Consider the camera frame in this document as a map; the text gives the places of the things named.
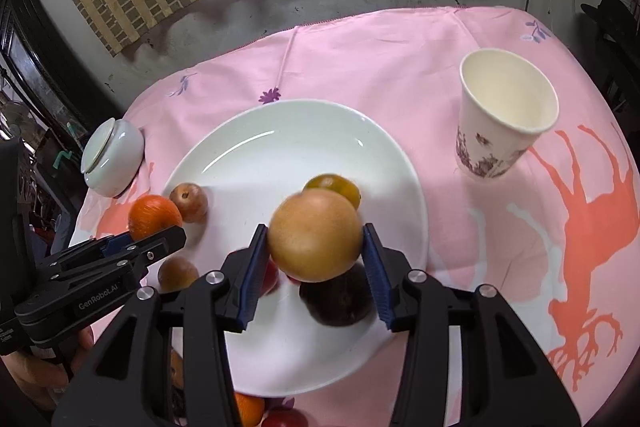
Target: jar lid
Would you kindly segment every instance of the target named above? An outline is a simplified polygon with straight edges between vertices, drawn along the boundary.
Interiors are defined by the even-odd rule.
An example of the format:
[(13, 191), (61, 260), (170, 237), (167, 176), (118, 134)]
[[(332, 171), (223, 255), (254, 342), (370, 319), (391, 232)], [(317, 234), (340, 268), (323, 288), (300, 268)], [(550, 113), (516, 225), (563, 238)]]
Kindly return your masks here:
[(100, 155), (107, 145), (115, 125), (116, 119), (110, 118), (106, 122), (102, 122), (91, 135), (82, 153), (82, 161), (80, 162), (80, 172), (82, 174), (87, 174), (98, 163), (98, 159), (100, 159)]

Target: dark purple fruit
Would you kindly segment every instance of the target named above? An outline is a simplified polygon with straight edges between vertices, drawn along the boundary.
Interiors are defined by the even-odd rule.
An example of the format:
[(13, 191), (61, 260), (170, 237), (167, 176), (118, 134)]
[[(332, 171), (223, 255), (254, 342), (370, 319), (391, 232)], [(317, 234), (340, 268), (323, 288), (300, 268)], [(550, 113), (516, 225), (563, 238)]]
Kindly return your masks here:
[(354, 264), (347, 272), (328, 281), (301, 283), (300, 298), (311, 316), (325, 326), (351, 326), (363, 320), (373, 308), (362, 264)]

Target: cup rim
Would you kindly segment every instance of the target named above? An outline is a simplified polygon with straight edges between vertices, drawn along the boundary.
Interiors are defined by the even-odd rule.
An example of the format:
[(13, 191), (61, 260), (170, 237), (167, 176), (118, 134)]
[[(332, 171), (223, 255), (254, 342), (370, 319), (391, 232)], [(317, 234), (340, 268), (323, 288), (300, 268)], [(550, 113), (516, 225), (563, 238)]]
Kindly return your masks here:
[[(516, 57), (519, 60), (522, 60), (522, 61), (526, 62), (527, 64), (529, 64), (530, 66), (532, 66), (542, 76), (542, 78), (544, 78), (546, 80), (546, 83), (549, 85), (549, 87), (551, 87), (551, 91), (554, 94), (554, 99), (556, 101), (556, 115), (553, 118), (552, 122), (549, 125), (545, 125), (545, 126), (542, 126), (542, 127), (522, 127), (522, 126), (514, 125), (514, 124), (509, 123), (507, 121), (504, 121), (503, 119), (498, 118), (497, 116), (492, 114), (489, 110), (487, 110), (487, 108), (485, 108), (484, 105), (482, 105), (482, 103), (479, 102), (479, 100), (473, 95), (473, 93), (471, 93), (471, 91), (469, 90), (468, 86), (466, 85), (465, 77), (462, 74), (462, 68), (465, 65), (466, 60), (471, 55), (475, 55), (476, 53), (479, 53), (479, 52), (500, 52), (500, 53), (503, 53), (503, 54), (513, 55), (513, 57)], [(526, 58), (522, 57), (521, 55), (518, 55), (517, 53), (513, 53), (513, 52), (510, 52), (508, 50), (501, 49), (501, 48), (478, 48), (476, 50), (468, 52), (468, 54), (466, 54), (462, 58), (462, 60), (460, 61), (460, 66), (458, 68), (458, 74), (460, 75), (460, 83), (462, 84), (462, 87), (465, 90), (465, 92), (467, 93), (467, 95), (469, 96), (469, 98), (471, 98), (471, 100), (474, 101), (476, 106), (479, 107), (480, 110), (482, 110), (482, 112), (485, 113), (485, 115), (487, 115), (489, 118), (491, 118), (492, 120), (496, 121), (500, 125), (503, 125), (503, 126), (509, 128), (511, 130), (517, 131), (517, 132), (522, 133), (522, 134), (528, 134), (528, 135), (531, 135), (531, 136), (535, 136), (535, 135), (539, 135), (539, 134), (542, 134), (542, 133), (548, 131), (553, 126), (555, 126), (556, 122), (558, 121), (558, 117), (560, 115), (560, 102), (558, 100), (558, 93), (556, 92), (556, 88), (551, 83), (551, 81), (548, 79), (546, 74), (544, 74), (542, 71), (540, 71), (539, 67), (537, 67), (530, 60), (527, 60)]]

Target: orange deer print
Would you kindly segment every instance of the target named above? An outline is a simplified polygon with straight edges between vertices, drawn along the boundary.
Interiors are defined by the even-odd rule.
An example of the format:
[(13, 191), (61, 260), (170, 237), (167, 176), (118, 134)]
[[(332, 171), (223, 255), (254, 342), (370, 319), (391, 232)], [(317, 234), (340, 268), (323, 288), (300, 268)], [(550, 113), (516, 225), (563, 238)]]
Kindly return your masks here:
[[(574, 392), (578, 389), (578, 381), (587, 375), (593, 366), (593, 359), (600, 349), (596, 341), (596, 326), (605, 323), (613, 329), (614, 338), (607, 356), (618, 349), (618, 341), (623, 336), (620, 323), (615, 320), (613, 314), (597, 315), (597, 309), (589, 309), (591, 275), (618, 250), (629, 245), (638, 235), (640, 227), (634, 190), (634, 168), (626, 148), (628, 168), (623, 180), (618, 160), (607, 145), (592, 129), (583, 125), (578, 126), (578, 129), (592, 136), (603, 147), (613, 169), (613, 191), (601, 194), (593, 201), (587, 201), (580, 181), (580, 165), (569, 137), (564, 131), (556, 131), (556, 134), (564, 140), (571, 154), (574, 174), (573, 190), (564, 184), (554, 166), (544, 161), (535, 149), (530, 149), (558, 188), (564, 206), (569, 212), (569, 218), (564, 226), (565, 246), (562, 266), (567, 299), (564, 302), (553, 299), (548, 308), (549, 314), (558, 327), (558, 332), (564, 337), (564, 345), (551, 350), (548, 358), (560, 378), (569, 364), (574, 363), (572, 374)], [(578, 340), (583, 335), (587, 335), (587, 343), (584, 349), (578, 352)]]
[[(151, 172), (153, 172), (154, 163), (149, 163), (149, 174), (148, 177), (151, 177)], [(98, 227), (95, 231), (95, 237), (104, 237), (105, 235), (118, 235), (119, 233), (125, 232), (129, 228), (129, 210), (133, 206), (133, 203), (140, 197), (148, 194), (151, 189), (143, 192), (142, 194), (136, 195), (138, 191), (138, 176), (135, 177), (129, 190), (125, 192), (125, 194), (121, 195), (118, 198), (113, 198), (111, 200), (111, 204), (104, 211), (100, 221), (98, 222)]]

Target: table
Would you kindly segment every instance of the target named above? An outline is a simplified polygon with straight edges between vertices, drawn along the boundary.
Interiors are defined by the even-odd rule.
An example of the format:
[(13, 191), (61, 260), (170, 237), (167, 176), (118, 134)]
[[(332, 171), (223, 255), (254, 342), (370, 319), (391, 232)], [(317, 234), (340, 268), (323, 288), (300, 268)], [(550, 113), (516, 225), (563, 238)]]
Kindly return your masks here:
[[(466, 176), (454, 155), (458, 66), (481, 47), (529, 59), (561, 107), (554, 131), (494, 182)], [(160, 193), (194, 144), (233, 115), (280, 98), (348, 105), (396, 139), (428, 205), (427, 270), (462, 289), (498, 287), (548, 353), (582, 421), (591, 418), (640, 345), (638, 174), (590, 78), (525, 12), (398, 9), (297, 26), (156, 82), (126, 114), (146, 140), (138, 177), (115, 200), (89, 192), (74, 243), (123, 232), (133, 201)], [(396, 336), (354, 375), (295, 397), (295, 407), (312, 427), (388, 425), (404, 343)], [(459, 408), (454, 358), (450, 423)]]

